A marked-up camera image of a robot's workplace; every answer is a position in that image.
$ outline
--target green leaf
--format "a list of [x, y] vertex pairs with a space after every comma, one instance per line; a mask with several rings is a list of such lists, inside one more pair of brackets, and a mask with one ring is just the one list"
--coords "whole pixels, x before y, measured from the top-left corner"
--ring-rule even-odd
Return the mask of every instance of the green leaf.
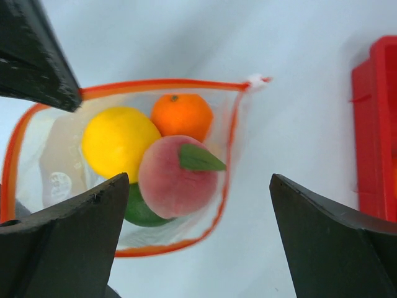
[[146, 205], [138, 183], [130, 184], [130, 194], [124, 219], [140, 227], [158, 227], [174, 220], [161, 218]]
[[191, 171], [224, 171], [226, 165], [208, 150], [193, 144], [183, 144], [179, 165]]

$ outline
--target clear plastic bag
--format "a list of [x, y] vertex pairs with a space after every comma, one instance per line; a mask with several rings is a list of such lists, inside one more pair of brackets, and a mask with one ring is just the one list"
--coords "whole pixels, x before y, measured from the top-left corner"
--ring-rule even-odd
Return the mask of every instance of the clear plastic bag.
[[124, 220], [116, 257], [149, 256], [176, 251], [203, 240], [219, 222], [231, 176], [246, 143], [244, 124], [253, 84], [189, 79], [157, 79], [96, 86], [82, 90], [83, 104], [75, 113], [37, 104], [16, 125], [7, 148], [2, 177], [1, 222], [17, 219], [16, 202], [30, 212], [81, 194], [105, 179], [96, 175], [81, 153], [81, 137], [87, 123], [113, 106], [132, 106], [150, 115], [163, 94], [201, 95], [211, 106], [214, 120], [207, 148], [227, 165], [218, 191], [198, 212], [160, 227], [138, 227]]

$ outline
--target peach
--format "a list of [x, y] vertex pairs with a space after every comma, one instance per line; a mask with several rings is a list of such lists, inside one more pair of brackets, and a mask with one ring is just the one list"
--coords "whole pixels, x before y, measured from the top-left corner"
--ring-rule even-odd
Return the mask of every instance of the peach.
[[179, 166], [179, 150], [186, 143], [205, 148], [185, 135], [163, 137], [145, 151], [139, 168], [142, 197], [147, 206], [164, 219], [200, 210], [216, 192], [218, 172], [190, 171]]

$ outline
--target orange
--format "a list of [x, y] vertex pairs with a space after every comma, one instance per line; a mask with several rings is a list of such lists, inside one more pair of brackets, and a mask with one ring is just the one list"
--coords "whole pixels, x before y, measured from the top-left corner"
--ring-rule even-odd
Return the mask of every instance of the orange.
[[213, 112], [198, 94], [166, 94], [154, 104], [151, 120], [163, 137], [187, 135], [203, 142], [210, 130]]

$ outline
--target toy fruit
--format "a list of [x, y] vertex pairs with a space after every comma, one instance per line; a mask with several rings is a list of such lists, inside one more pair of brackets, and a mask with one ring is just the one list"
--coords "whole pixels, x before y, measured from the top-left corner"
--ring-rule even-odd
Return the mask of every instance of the toy fruit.
[[188, 135], [203, 142], [210, 130], [213, 112], [198, 94], [167, 94], [154, 104], [151, 120], [163, 137]]
[[[207, 153], [205, 158], [200, 157], [203, 152]], [[218, 184], [217, 170], [224, 169], [222, 166], [221, 161], [192, 137], [163, 137], [143, 155], [139, 187], [146, 204], [158, 216], [164, 219], [185, 216], [210, 202]], [[194, 170], [206, 167], [210, 170]]]
[[130, 185], [130, 194], [124, 219], [141, 227], [158, 227], [173, 220], [162, 219], [150, 210], [142, 198], [138, 183]]
[[81, 150], [98, 175], [109, 179], [127, 173], [132, 184], [138, 181], [144, 152], [159, 138], [159, 130], [139, 110], [111, 107], [88, 123], [81, 140]]

